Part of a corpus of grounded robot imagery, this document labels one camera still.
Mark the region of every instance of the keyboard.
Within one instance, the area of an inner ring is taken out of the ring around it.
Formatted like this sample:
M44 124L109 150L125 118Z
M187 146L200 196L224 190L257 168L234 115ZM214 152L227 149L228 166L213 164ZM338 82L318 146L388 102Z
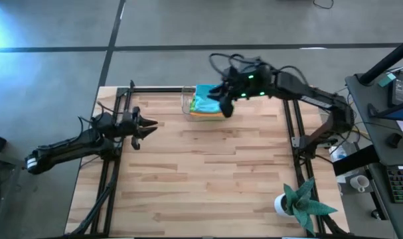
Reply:
M403 203L403 166L387 168L387 175L392 189L393 202Z

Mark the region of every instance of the white pot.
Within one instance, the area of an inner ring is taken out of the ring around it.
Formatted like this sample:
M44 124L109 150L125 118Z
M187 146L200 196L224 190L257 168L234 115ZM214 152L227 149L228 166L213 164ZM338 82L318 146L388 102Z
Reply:
M280 216L286 216L286 217L292 217L291 215L288 215L287 213L285 213L285 210L282 208L282 204L281 201L284 198L285 193L281 194L280 196L276 197L275 199L275 210L278 213L278 215Z

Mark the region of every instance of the black table leg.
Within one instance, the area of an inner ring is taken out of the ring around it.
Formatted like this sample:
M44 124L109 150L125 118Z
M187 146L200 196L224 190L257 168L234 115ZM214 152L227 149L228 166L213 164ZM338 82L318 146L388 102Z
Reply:
M375 152L373 145L369 145L356 153L345 157L344 159L338 160L333 163L334 172L336 176L342 175L359 167L363 167L370 163L379 163L380 159Z

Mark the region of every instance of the desk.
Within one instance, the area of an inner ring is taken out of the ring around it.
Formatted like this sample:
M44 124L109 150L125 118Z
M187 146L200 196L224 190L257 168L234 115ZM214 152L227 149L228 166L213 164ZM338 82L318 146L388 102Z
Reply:
M370 119L366 111L366 105L373 103L379 110L386 109L387 91L382 89L378 85L365 87L359 84L356 77L351 76L346 78L347 87L349 92L353 96L353 101L359 111L364 122L373 122L385 125L388 127L398 128L395 121L388 119ZM373 163L368 165L368 170L372 176L373 183L376 187L376 194L378 195L380 202L384 206L385 214L388 215L394 230L397 233L399 239L403 239L403 204L394 204L390 198L390 191L388 189L388 179L385 173L385 167L383 165L403 165L403 140L399 143L398 149L392 149L385 144L385 139L391 133L400 133L395 129L386 129L377 125L365 124L370 138L374 146L370 146L373 149L374 154L370 154L370 157L378 157L381 163Z
M100 88L97 100L112 108L116 89ZM296 219L273 207L284 183L297 188L281 100L240 100L221 122L187 121L180 93L133 93L133 106L159 128L139 151L130 138L124 141L110 236L305 236ZM300 107L310 133L321 125L318 109ZM326 150L318 153L328 157ZM349 231L333 166L320 159L312 164L321 202L338 210L331 218ZM97 160L80 170L66 232L92 207L101 167Z

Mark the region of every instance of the artificial plant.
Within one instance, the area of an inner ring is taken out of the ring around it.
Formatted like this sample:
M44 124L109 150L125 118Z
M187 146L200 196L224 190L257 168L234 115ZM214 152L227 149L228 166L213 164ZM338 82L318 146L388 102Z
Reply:
M296 191L293 191L293 189L286 184L283 185L283 191L287 200L285 213L294 215L300 225L313 235L315 235L315 232L313 231L313 223L310 215L328 215L332 212L337 212L336 209L330 206L316 200L310 200L314 183L314 179L310 178Z

